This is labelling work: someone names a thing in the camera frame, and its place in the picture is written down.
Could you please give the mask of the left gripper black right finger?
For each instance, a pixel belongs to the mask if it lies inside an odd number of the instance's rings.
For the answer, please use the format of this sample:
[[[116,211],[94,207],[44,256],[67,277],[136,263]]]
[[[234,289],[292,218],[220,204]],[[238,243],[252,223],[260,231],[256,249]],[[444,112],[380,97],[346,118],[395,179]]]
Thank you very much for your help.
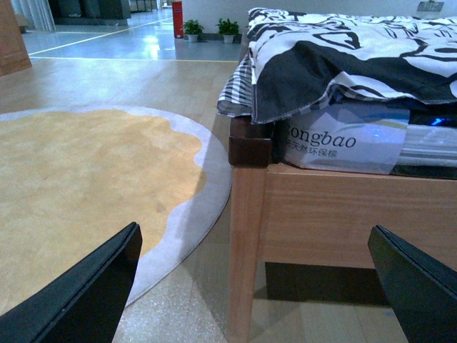
[[[368,248],[409,342],[456,341],[456,271],[376,225]]]

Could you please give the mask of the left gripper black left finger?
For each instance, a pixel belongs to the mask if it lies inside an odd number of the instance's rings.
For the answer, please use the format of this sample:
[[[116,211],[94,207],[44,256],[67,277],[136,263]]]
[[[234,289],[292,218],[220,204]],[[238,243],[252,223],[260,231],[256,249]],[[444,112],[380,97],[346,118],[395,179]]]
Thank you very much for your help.
[[[142,246],[132,222],[42,290],[1,316],[2,342],[111,342]]]

